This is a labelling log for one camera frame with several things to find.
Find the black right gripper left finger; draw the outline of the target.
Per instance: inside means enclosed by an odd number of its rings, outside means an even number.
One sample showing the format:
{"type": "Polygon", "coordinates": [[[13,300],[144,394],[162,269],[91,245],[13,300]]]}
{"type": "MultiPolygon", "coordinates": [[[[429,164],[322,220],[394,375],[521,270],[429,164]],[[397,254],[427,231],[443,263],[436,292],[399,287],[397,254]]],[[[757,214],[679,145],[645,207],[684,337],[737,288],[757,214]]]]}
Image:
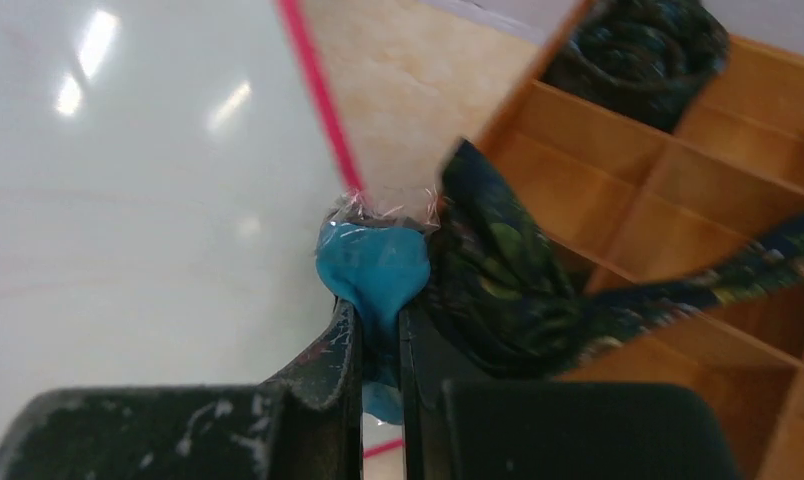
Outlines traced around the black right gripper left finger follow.
{"type": "Polygon", "coordinates": [[[263,385],[276,393],[268,479],[361,479],[362,328],[355,307],[335,301],[331,322],[263,385]]]}

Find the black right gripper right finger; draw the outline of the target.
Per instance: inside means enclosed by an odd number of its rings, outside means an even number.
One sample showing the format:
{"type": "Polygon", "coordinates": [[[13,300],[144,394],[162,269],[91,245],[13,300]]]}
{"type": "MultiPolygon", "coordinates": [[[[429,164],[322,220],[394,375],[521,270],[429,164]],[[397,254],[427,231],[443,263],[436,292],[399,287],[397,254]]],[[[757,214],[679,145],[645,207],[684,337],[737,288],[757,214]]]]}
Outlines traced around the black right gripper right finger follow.
{"type": "Polygon", "coordinates": [[[416,302],[400,312],[399,335],[405,477],[451,479],[442,385],[446,380],[487,380],[489,376],[443,338],[416,302]]]}

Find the blue eraser sponge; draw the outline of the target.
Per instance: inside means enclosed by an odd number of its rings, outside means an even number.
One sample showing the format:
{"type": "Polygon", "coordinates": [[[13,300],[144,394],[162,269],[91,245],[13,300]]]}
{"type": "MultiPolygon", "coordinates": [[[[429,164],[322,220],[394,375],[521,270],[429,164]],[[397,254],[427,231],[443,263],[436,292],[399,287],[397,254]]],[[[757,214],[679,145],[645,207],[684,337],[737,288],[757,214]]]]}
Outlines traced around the blue eraser sponge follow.
{"type": "Polygon", "coordinates": [[[363,409],[387,424],[403,422],[399,315],[426,286],[427,239],[439,227],[437,195],[422,189],[387,203],[348,192],[319,230],[318,277],[362,325],[363,409]]]}

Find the white whiteboard with red rim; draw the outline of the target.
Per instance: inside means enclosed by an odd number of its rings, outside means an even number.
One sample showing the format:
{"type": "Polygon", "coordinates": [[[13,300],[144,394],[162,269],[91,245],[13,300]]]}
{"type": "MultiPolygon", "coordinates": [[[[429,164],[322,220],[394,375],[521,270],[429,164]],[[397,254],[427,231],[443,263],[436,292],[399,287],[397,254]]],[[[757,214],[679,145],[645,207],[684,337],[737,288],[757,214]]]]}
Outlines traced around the white whiteboard with red rim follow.
{"type": "Polygon", "coordinates": [[[0,441],[60,387],[254,383],[351,175],[296,1],[0,1],[0,441]]]}

